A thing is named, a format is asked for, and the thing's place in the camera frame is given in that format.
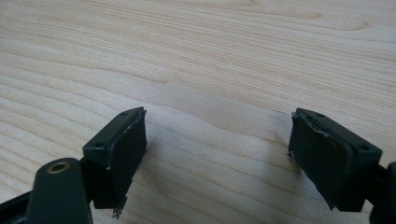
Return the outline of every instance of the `small hole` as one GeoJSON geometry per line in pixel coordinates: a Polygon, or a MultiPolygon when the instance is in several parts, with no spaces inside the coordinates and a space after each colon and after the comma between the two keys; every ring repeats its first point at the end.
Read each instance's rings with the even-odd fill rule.
{"type": "Polygon", "coordinates": [[[363,149],[363,150],[368,150],[368,149],[370,149],[369,147],[367,147],[367,146],[358,146],[359,148],[361,148],[361,149],[363,149]]]}
{"type": "Polygon", "coordinates": [[[59,161],[59,162],[51,165],[49,167],[49,169],[47,170],[47,173],[52,174],[52,175],[58,174],[58,173],[60,173],[62,171],[67,170],[69,167],[70,167],[70,163],[69,162],[67,162],[67,161],[59,161]]]}
{"type": "Polygon", "coordinates": [[[102,147],[102,146],[104,146],[105,145],[105,143],[96,143],[95,144],[95,147],[102,147]]]}

